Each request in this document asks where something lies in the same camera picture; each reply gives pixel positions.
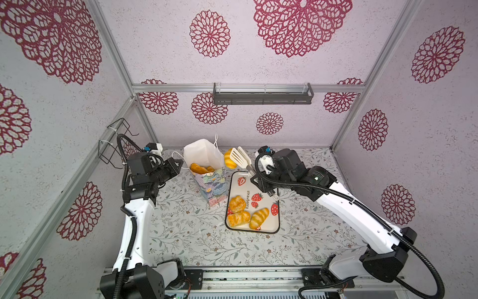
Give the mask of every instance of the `bread roll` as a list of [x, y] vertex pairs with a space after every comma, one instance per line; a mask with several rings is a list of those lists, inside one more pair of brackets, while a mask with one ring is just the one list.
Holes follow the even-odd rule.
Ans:
[[230, 227], [246, 224], [250, 221], [250, 214], [247, 211], [234, 213], [228, 215], [228, 222]]
[[237, 195], [236, 197], [231, 198], [229, 201], [229, 209], [233, 213], [239, 213], [246, 209], [246, 201], [242, 199], [241, 196]]
[[269, 216], [269, 209], [264, 208], [260, 209], [259, 211], [255, 212], [250, 219], [249, 227], [253, 230], [261, 226], [261, 224], [266, 221], [267, 216]]

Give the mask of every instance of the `paper bag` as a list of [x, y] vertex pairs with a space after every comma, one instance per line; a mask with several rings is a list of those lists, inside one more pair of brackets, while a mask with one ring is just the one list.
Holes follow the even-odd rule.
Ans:
[[214, 172], [200, 175], [191, 172], [197, 182], [201, 194], [212, 207], [228, 198], [228, 185], [226, 183], [226, 167], [224, 155], [209, 140], [201, 139], [184, 147], [184, 161], [189, 168], [192, 163], [200, 166], [211, 166]]

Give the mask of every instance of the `red mandala pattern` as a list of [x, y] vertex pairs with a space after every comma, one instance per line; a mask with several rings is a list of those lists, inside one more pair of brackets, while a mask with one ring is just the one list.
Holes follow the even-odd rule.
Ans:
[[48, 75], [83, 84], [99, 72], [101, 42], [82, 0], [0, 0], [0, 19]]
[[123, 150], [124, 150], [124, 154], [126, 155], [126, 158], [128, 158], [132, 154], [139, 153], [138, 149], [128, 142], [125, 142], [123, 144]]
[[[166, 84], [160, 80], [148, 79], [142, 84]], [[178, 97], [175, 92], [146, 92], [139, 94], [144, 106], [157, 114], [170, 114], [178, 108]]]
[[385, 215], [396, 224], [407, 224], [415, 217], [415, 201], [403, 186], [388, 186], [382, 193], [381, 201]]
[[10, 268], [10, 265], [17, 258], [17, 256], [18, 252], [9, 252], [6, 255], [0, 257], [0, 279], [7, 272], [8, 268]]
[[352, 0], [254, 0], [258, 35], [276, 54], [304, 56], [330, 41]]
[[98, 187], [92, 182], [87, 182], [56, 232], [62, 239], [70, 241], [86, 237], [98, 223], [103, 208], [102, 201]]
[[45, 270], [43, 259], [39, 258], [36, 261], [35, 268], [29, 272], [28, 278], [18, 290], [15, 299], [38, 299], [43, 294], [43, 287], [46, 282]]
[[358, 126], [358, 140], [366, 150], [376, 150], [385, 141], [387, 130], [385, 114], [378, 109], [372, 109], [363, 116]]
[[228, 114], [227, 105], [214, 105], [210, 92], [198, 94], [191, 103], [191, 110], [200, 122], [208, 124], [221, 122]]
[[425, 39], [412, 61], [412, 76], [420, 83], [437, 81], [452, 70], [463, 52], [463, 32], [442, 28]]
[[199, 53], [206, 57], [217, 57], [229, 46], [228, 23], [214, 11], [202, 11], [189, 26], [191, 42]]
[[0, 155], [23, 146], [32, 131], [31, 122], [22, 99], [0, 84]]
[[256, 122], [257, 131], [264, 135], [272, 135], [282, 129], [284, 119], [277, 113], [268, 112], [261, 115]]
[[[347, 78], [339, 81], [337, 84], [363, 84], [363, 82], [357, 78]], [[329, 92], [324, 98], [324, 107], [327, 111], [333, 113], [347, 111], [356, 96], [355, 92]]]

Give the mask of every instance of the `bread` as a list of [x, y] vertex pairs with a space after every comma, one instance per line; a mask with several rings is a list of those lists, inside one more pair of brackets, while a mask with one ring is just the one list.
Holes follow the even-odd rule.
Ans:
[[230, 227], [246, 224], [250, 221], [250, 214], [247, 211], [234, 213], [228, 215], [228, 222]]
[[195, 172], [199, 175], [203, 175], [203, 174], [206, 174], [206, 173], [210, 172], [207, 169], [205, 169], [204, 167], [199, 166], [196, 163], [192, 163], [190, 169], [191, 169], [192, 172]]
[[228, 150], [225, 154], [224, 154], [224, 164], [230, 168], [230, 169], [235, 169], [238, 165], [236, 163], [234, 163], [234, 161], [231, 160], [231, 151], [232, 149]]
[[229, 209], [233, 213], [239, 213], [246, 209], [246, 201], [242, 199], [241, 196], [237, 195], [236, 197], [231, 198], [229, 201]]
[[264, 221], [266, 221], [267, 216], [269, 216], [268, 208], [260, 209], [259, 211], [255, 212], [252, 215], [252, 218], [249, 223], [249, 227], [255, 230], [256, 228], [261, 226], [261, 224], [263, 224]]

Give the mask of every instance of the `table surface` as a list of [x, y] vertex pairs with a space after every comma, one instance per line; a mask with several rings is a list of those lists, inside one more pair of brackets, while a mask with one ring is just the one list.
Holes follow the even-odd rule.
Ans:
[[[173, 151], [164, 150], [163, 157]], [[253, 150], [246, 151], [253, 157]], [[329, 149], [295, 151], [306, 167], [322, 166], [343, 182]], [[228, 169], [228, 184], [238, 170]], [[291, 190], [279, 190], [281, 228], [276, 234], [231, 231], [224, 225], [226, 201], [209, 207], [192, 175], [183, 169], [158, 194], [149, 253], [155, 263], [179, 257], [184, 266], [321, 265], [331, 254], [366, 245], [331, 211]]]

